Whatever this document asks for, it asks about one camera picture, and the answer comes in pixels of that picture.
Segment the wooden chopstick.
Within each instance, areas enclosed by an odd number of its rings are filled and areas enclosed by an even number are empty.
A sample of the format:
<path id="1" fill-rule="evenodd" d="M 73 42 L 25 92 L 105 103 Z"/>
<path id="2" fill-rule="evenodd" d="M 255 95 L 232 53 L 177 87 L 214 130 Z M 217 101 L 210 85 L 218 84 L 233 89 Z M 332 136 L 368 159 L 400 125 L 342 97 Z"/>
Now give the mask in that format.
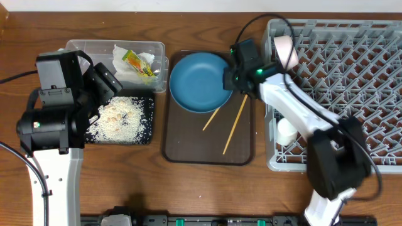
<path id="1" fill-rule="evenodd" d="M 214 117 L 216 116 L 216 114 L 218 113 L 218 111 L 220 110 L 220 107 L 218 107 L 213 114 L 211 115 L 211 117 L 209 118 L 209 120 L 207 121 L 207 123 L 204 125 L 203 127 L 203 131 L 206 130 L 206 128 L 208 127 L 208 125 L 212 122 L 212 120 L 214 119 Z"/>
<path id="2" fill-rule="evenodd" d="M 233 125 L 232 125 L 232 128 L 231 128 L 229 137 L 228 137 L 228 139 L 227 139 L 227 142 L 226 142 L 226 144 L 225 144 L 224 150 L 223 150 L 223 152 L 222 152 L 223 155 L 225 155 L 226 152 L 227 152 L 227 148 L 229 147 L 229 144 L 230 144 L 231 139 L 232 139 L 232 137 L 233 137 L 234 131 L 235 131 L 236 126 L 237 126 L 237 123 L 238 123 L 239 118 L 240 118 L 240 116 L 241 116 L 241 114 L 242 114 L 243 108 L 244 108 L 244 106 L 245 106 L 245 104 L 246 104 L 247 97 L 248 97 L 247 95 L 244 96 L 243 101 L 242 101 L 242 103 L 241 103 L 241 106 L 240 106 L 240 108 L 239 108 L 239 110 L 238 110 L 238 113 L 237 113 L 237 115 L 236 115 L 235 121 L 234 121 L 234 123 L 233 123 Z"/>

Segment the white tissue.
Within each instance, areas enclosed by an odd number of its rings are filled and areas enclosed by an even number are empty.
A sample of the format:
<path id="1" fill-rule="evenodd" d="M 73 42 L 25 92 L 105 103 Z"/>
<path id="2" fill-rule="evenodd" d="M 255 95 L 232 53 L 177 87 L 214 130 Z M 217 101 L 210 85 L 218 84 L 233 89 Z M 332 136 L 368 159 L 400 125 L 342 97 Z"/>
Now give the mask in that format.
<path id="1" fill-rule="evenodd" d="M 140 77 L 139 73 L 135 71 L 133 68 L 131 68 L 126 62 L 122 60 L 124 54 L 128 50 L 125 48 L 121 48 L 117 45 L 114 45 L 113 49 L 113 61 L 112 64 L 114 65 L 114 68 L 116 69 L 115 77 L 119 80 L 126 81 L 126 82 L 132 82 L 132 83 L 149 83 L 152 78 L 156 77 L 156 73 L 154 73 L 154 77 Z M 155 56 L 150 54 L 150 53 L 136 53 L 140 58 L 143 60 L 147 61 L 150 64 L 150 67 L 152 66 Z"/>

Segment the yellow green snack wrapper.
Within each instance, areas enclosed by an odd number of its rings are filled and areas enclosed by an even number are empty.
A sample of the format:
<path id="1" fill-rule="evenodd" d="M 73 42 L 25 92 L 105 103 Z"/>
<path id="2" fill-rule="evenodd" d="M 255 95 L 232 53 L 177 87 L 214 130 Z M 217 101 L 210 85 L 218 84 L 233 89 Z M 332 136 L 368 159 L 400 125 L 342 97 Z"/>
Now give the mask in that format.
<path id="1" fill-rule="evenodd" d="M 151 71 L 150 64 L 140 58 L 132 50 L 128 50 L 122 60 L 126 62 L 131 68 L 139 73 L 140 77 L 154 77 L 154 73 Z"/>

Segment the dark blue plate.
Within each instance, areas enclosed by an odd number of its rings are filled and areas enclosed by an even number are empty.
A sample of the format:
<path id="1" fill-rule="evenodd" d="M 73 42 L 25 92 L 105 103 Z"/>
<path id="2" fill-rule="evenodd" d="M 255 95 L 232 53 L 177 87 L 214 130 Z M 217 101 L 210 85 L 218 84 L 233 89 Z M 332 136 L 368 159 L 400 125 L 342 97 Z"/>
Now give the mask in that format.
<path id="1" fill-rule="evenodd" d="M 223 88 L 224 69 L 229 64 L 221 56 L 209 52 L 191 53 L 173 67 L 170 93 L 183 109 L 208 113 L 222 107 L 232 91 Z"/>

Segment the white speckled bowl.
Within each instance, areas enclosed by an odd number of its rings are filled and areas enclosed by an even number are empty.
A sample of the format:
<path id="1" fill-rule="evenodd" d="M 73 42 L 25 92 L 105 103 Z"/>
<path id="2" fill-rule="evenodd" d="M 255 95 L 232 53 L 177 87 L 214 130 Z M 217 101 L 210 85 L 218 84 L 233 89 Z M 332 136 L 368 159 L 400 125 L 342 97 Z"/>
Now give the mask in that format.
<path id="1" fill-rule="evenodd" d="M 276 53 L 279 60 L 286 71 L 289 71 L 299 63 L 296 49 L 290 36 L 279 36 L 273 38 Z"/>

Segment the white paper cup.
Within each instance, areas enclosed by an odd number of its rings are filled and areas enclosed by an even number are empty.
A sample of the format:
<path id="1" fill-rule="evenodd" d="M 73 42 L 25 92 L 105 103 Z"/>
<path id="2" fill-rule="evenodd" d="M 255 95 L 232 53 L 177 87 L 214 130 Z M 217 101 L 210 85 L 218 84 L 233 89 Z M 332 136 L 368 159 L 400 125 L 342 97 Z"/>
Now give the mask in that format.
<path id="1" fill-rule="evenodd" d="M 276 142 L 281 146 L 287 146 L 294 142 L 298 134 L 296 128 L 293 127 L 293 125 L 286 118 L 279 120 L 277 123 L 276 132 Z"/>

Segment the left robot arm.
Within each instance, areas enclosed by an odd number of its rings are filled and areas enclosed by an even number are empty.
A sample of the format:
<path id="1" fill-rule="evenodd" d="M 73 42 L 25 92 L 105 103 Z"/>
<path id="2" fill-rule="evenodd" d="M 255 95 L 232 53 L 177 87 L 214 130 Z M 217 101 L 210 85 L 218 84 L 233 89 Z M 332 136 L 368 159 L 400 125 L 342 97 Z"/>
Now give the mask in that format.
<path id="1" fill-rule="evenodd" d="M 37 62 L 41 88 L 17 123 L 26 153 L 34 225 L 80 225 L 80 171 L 85 133 L 98 108 L 122 89 L 103 63 Z"/>

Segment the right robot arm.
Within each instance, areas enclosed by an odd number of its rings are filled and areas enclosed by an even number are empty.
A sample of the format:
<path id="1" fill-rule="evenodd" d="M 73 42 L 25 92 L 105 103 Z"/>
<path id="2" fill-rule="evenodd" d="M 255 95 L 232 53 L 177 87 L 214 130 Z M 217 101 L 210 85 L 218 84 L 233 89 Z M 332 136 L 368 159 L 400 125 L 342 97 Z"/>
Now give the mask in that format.
<path id="1" fill-rule="evenodd" d="M 307 176 L 313 195 L 304 217 L 309 225 L 334 225 L 343 205 L 371 175 L 361 123 L 341 119 L 295 85 L 294 61 L 236 63 L 224 69 L 226 90 L 238 90 L 278 110 L 307 142 Z"/>

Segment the grey dishwasher rack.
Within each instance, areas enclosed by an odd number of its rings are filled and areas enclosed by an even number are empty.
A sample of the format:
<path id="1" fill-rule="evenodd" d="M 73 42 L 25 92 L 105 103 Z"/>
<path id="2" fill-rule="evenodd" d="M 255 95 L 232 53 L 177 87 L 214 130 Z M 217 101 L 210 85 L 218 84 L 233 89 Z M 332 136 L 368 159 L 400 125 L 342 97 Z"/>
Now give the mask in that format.
<path id="1" fill-rule="evenodd" d="M 401 22 L 272 19 L 261 40 L 266 62 L 283 35 L 296 38 L 292 79 L 326 109 L 358 118 L 380 172 L 401 173 Z"/>

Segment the brown serving tray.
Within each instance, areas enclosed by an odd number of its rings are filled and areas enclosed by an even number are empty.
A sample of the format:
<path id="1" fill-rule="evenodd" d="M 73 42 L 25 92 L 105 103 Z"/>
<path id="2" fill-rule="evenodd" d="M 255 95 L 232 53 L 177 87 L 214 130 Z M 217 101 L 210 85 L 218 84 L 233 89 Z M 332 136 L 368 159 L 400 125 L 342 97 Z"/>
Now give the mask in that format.
<path id="1" fill-rule="evenodd" d="M 201 51 L 179 51 L 172 60 L 173 67 L 183 57 Z M 209 52 L 232 65 L 228 52 Z M 221 164 L 243 166 L 254 157 L 254 102 L 247 98 L 242 114 L 225 155 L 222 154 L 244 95 L 232 91 L 230 99 L 202 130 L 213 112 L 194 113 L 180 107 L 171 93 L 167 101 L 166 125 L 162 154 L 174 163 Z"/>

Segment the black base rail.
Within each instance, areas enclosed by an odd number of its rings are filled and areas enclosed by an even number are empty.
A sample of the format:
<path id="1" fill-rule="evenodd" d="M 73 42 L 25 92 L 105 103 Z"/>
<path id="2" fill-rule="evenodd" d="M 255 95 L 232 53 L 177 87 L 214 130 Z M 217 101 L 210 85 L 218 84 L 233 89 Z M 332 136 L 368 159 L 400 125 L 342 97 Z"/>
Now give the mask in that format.
<path id="1" fill-rule="evenodd" d="M 170 215 L 168 212 L 136 213 L 128 207 L 115 206 L 102 215 L 83 215 L 81 225 L 132 226 L 299 226 L 308 225 L 301 215 Z"/>

